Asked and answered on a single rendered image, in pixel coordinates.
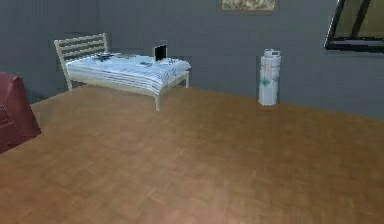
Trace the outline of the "black framed window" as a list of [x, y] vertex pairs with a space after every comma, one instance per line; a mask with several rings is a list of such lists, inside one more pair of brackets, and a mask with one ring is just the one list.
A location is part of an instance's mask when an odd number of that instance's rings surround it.
[[337, 0], [324, 48], [384, 54], [384, 0]]

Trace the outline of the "dark blue cloth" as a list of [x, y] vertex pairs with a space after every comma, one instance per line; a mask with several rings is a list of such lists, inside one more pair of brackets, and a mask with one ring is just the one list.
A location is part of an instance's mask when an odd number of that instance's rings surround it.
[[99, 61], [99, 62], [104, 62], [106, 60], [109, 60], [113, 57], [113, 54], [110, 53], [103, 53], [103, 54], [98, 54], [96, 55], [93, 60], [94, 61]]

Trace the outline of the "cream frame bed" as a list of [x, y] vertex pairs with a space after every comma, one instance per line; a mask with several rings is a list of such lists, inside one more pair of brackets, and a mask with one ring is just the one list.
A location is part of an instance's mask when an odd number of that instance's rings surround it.
[[[67, 88], [73, 82], [102, 86], [116, 90], [151, 96], [155, 110], [160, 110], [160, 99], [173, 87], [184, 82], [190, 87], [191, 65], [185, 60], [167, 57], [156, 61], [152, 56], [111, 52], [105, 33], [55, 40], [54, 46], [65, 77]], [[113, 57], [104, 62], [94, 61], [98, 54]]]

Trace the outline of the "framed wall picture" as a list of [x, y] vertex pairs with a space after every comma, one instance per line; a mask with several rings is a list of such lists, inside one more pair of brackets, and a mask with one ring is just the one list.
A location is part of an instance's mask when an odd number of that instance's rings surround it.
[[273, 11], [277, 0], [221, 0], [222, 10]]

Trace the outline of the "black laptop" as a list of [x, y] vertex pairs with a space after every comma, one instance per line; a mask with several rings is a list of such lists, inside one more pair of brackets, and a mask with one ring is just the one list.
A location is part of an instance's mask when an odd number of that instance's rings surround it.
[[162, 45], [156, 46], [153, 49], [153, 53], [156, 61], [161, 61], [165, 59], [167, 57], [167, 45], [162, 44]]

